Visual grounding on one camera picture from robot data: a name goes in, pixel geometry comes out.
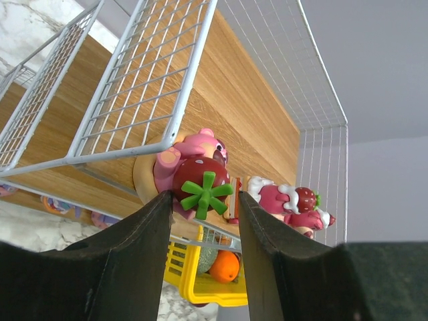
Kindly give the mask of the purple bunny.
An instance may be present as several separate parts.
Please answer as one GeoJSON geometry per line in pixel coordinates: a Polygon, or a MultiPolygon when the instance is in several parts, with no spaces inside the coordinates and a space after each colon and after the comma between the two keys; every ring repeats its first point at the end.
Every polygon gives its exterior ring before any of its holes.
{"type": "Polygon", "coordinates": [[[17,187],[7,184],[0,184],[0,197],[7,197],[15,194],[18,191],[17,187]]]}

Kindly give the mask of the purple bunny donut toy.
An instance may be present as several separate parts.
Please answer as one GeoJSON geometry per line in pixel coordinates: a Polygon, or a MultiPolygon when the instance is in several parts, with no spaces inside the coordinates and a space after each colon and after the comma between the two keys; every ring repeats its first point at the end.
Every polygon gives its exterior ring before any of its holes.
{"type": "Polygon", "coordinates": [[[40,200],[44,208],[51,214],[65,215],[73,212],[75,218],[80,218],[82,212],[80,207],[46,196],[41,196],[40,200]]]}

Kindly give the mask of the purple bunny figure toy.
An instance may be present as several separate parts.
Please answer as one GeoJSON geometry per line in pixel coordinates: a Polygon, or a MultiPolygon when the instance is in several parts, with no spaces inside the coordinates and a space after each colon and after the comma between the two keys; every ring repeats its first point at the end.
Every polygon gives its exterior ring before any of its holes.
{"type": "Polygon", "coordinates": [[[95,211],[91,212],[91,220],[92,223],[99,229],[106,229],[109,226],[119,222],[119,219],[115,217],[111,217],[95,211]]]}

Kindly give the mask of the pink strawberry cake toy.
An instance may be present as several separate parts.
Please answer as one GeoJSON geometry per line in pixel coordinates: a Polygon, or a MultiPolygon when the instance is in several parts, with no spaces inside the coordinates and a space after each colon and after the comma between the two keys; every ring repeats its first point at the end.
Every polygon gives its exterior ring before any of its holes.
{"type": "Polygon", "coordinates": [[[227,163],[226,146],[210,128],[181,131],[171,147],[136,158],[133,183],[143,203],[171,191],[173,211],[187,220],[206,220],[209,212],[228,219],[234,186],[227,163]]]}

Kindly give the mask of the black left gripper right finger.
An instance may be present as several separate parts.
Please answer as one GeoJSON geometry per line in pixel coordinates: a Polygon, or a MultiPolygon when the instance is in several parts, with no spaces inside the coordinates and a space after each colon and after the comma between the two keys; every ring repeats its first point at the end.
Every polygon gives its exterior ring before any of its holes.
{"type": "Polygon", "coordinates": [[[252,320],[426,320],[425,242],[318,243],[239,195],[252,320]]]}

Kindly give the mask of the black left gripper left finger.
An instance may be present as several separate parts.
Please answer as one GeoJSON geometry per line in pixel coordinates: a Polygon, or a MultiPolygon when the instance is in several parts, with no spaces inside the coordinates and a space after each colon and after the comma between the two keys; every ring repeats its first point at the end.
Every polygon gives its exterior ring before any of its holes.
{"type": "Polygon", "coordinates": [[[2,320],[156,320],[172,195],[65,249],[1,244],[2,320]]]}

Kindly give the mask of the pink bear strawberry toy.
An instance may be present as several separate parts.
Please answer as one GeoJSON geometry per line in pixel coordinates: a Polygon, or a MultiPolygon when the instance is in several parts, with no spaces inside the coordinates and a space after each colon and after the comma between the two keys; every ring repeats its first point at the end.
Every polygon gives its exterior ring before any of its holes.
{"type": "Polygon", "coordinates": [[[247,191],[248,181],[250,176],[244,177],[231,177],[230,183],[233,187],[233,193],[227,196],[225,204],[227,210],[223,214],[223,218],[232,225],[239,224],[239,193],[241,191],[247,191]]]}

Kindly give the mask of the pink bear cake toy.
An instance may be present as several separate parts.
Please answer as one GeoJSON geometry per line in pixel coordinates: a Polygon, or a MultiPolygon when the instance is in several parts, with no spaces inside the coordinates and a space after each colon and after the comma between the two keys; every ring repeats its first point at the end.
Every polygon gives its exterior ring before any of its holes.
{"type": "Polygon", "coordinates": [[[246,191],[268,214],[310,239],[336,222],[333,215],[320,208],[320,196],[308,187],[277,185],[252,176],[247,180],[246,191]]]}

